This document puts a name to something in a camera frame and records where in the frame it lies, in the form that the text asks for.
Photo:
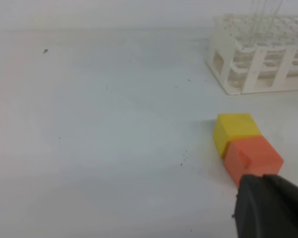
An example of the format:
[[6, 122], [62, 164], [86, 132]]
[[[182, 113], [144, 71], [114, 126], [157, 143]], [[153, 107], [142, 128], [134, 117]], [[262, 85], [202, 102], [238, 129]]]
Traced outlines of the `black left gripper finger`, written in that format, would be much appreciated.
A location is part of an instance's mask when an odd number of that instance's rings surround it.
[[298, 186], [279, 175], [243, 175], [233, 217], [240, 238], [298, 238]]

